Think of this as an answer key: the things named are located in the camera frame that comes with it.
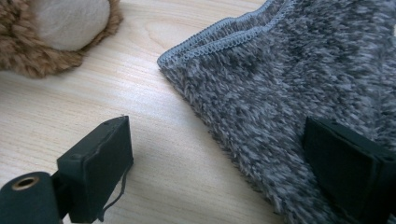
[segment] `wooden table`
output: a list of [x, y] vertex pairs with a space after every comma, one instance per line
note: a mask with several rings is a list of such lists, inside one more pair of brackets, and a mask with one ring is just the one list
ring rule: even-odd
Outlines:
[[156, 64], [206, 26], [263, 1], [125, 0], [119, 32], [81, 67], [39, 80], [0, 72], [0, 186], [54, 173], [56, 159], [99, 123], [128, 115], [135, 164], [105, 223], [281, 223]]

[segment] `wood grain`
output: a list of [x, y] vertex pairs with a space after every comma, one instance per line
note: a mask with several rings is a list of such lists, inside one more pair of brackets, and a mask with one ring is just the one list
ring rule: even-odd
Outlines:
[[156, 64], [206, 26], [262, 3], [121, 1], [119, 32], [81, 67], [41, 80], [1, 72], [0, 186], [30, 172], [52, 174], [56, 159], [99, 123], [128, 115], [135, 164], [105, 223], [281, 223]]

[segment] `brown fur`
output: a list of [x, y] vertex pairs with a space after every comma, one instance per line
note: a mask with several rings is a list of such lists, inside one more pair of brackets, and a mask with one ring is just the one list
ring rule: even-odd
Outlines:
[[80, 66], [84, 54], [103, 38], [114, 35], [122, 21], [120, 0], [109, 0], [106, 28], [81, 50], [52, 49], [35, 33], [30, 0], [0, 0], [0, 70], [13, 70], [27, 77], [45, 77]]

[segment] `stuffed animal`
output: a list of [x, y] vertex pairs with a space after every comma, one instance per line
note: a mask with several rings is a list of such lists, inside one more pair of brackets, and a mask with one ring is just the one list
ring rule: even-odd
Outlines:
[[114, 35], [120, 0], [0, 0], [0, 70], [45, 77], [80, 66]]

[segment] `brass grommet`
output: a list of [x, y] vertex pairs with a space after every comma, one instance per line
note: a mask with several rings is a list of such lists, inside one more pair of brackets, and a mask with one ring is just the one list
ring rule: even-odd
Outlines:
[[12, 185], [13, 190], [24, 190], [29, 189], [30, 187], [34, 186], [38, 182], [38, 176], [27, 176], [24, 179], [17, 181], [15, 184]]

